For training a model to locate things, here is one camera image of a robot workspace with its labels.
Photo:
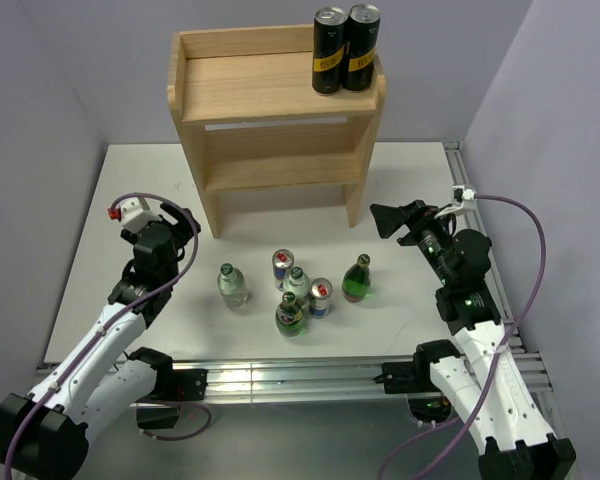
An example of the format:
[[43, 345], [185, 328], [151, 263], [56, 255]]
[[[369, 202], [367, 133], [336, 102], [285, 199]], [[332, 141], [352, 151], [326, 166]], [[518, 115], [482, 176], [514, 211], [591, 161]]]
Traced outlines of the dark green glass bottle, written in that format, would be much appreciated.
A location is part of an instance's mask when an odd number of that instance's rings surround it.
[[343, 277], [343, 295], [349, 302], [361, 302], [365, 299], [370, 285], [370, 256], [368, 254], [360, 254], [356, 263], [346, 271]]

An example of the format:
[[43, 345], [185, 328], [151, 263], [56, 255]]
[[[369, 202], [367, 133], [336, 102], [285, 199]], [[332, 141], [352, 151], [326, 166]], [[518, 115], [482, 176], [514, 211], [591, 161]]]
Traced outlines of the green labelled glass bottle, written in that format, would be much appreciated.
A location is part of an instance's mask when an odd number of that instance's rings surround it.
[[279, 332], [287, 337], [297, 336], [303, 331], [304, 310], [293, 292], [283, 293], [275, 310], [275, 322]]

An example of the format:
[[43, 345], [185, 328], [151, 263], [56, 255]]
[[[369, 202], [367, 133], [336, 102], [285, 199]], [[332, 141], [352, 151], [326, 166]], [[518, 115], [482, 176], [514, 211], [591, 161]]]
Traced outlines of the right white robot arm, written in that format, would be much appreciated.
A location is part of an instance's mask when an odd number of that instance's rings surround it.
[[418, 247], [441, 282], [436, 306], [451, 337], [417, 346], [409, 385], [450, 401], [462, 422], [454, 439], [471, 436], [481, 478], [566, 478], [573, 444], [534, 402], [509, 346], [516, 328], [505, 325], [486, 284], [491, 240], [470, 228], [454, 232], [451, 208], [421, 200], [370, 212], [383, 239], [407, 228], [398, 244]]

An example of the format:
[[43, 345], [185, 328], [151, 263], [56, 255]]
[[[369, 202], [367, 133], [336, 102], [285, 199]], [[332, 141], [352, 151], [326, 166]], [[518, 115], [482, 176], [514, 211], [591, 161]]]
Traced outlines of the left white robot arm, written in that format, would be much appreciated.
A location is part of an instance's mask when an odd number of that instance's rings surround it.
[[118, 283], [88, 333], [43, 381], [24, 396], [0, 404], [0, 463], [5, 478], [21, 472], [36, 479], [71, 479], [90, 445], [130, 404], [174, 404], [178, 387], [173, 361], [140, 348], [110, 372], [126, 348], [165, 308], [174, 286], [192, 267], [201, 226], [190, 210], [161, 198], [159, 213], [149, 194], [126, 194], [108, 209], [132, 246]]

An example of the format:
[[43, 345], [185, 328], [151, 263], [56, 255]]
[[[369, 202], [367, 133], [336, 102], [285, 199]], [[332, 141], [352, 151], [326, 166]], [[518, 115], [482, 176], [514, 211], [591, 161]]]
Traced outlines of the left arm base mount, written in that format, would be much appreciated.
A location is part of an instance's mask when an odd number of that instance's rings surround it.
[[136, 423], [141, 432], [152, 435], [155, 430], [175, 427], [185, 406], [201, 408], [207, 413], [203, 431], [211, 422], [211, 413], [200, 404], [207, 386], [206, 369], [177, 369], [169, 373], [159, 373], [153, 391], [142, 397], [138, 403], [145, 407], [136, 409]]

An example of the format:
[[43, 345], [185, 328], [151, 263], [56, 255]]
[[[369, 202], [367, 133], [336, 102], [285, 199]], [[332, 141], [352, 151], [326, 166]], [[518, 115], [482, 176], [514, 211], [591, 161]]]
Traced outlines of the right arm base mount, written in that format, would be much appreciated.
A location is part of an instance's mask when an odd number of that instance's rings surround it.
[[405, 395], [409, 412], [418, 425], [433, 426], [452, 416], [449, 400], [420, 375], [415, 361], [385, 362], [373, 381], [381, 385], [387, 395]]

